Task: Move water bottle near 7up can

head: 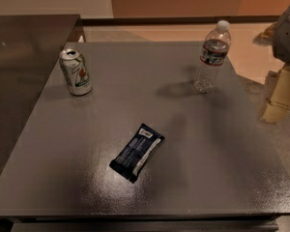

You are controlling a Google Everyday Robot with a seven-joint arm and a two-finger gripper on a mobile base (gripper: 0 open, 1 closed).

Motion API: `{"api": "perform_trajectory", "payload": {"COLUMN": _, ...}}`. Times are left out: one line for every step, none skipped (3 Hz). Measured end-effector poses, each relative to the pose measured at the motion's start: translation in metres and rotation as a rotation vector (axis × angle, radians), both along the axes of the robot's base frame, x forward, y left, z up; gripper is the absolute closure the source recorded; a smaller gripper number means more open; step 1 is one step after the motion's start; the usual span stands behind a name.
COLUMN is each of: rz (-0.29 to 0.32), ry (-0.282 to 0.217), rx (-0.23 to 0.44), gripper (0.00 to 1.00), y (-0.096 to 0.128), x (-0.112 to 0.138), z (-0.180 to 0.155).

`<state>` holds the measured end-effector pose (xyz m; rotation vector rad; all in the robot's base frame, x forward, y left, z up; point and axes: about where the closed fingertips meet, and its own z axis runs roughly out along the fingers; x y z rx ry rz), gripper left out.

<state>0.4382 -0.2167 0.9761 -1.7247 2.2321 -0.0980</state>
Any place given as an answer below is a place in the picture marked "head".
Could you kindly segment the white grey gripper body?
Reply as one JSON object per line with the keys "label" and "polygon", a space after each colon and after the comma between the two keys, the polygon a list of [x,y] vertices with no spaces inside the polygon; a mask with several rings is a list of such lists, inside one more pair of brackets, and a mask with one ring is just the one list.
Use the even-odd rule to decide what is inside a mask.
{"label": "white grey gripper body", "polygon": [[290,6],[276,23],[272,47],[276,59],[290,63]]}

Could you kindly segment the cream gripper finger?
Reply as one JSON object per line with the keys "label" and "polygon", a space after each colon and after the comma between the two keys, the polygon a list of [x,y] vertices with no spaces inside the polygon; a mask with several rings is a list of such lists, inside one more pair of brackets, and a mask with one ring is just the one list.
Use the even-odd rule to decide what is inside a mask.
{"label": "cream gripper finger", "polygon": [[290,112],[290,64],[267,76],[267,96],[260,118],[267,123],[281,122]]}
{"label": "cream gripper finger", "polygon": [[276,31],[276,23],[271,24],[268,26],[264,31],[258,34],[258,39],[266,39],[270,40]]}

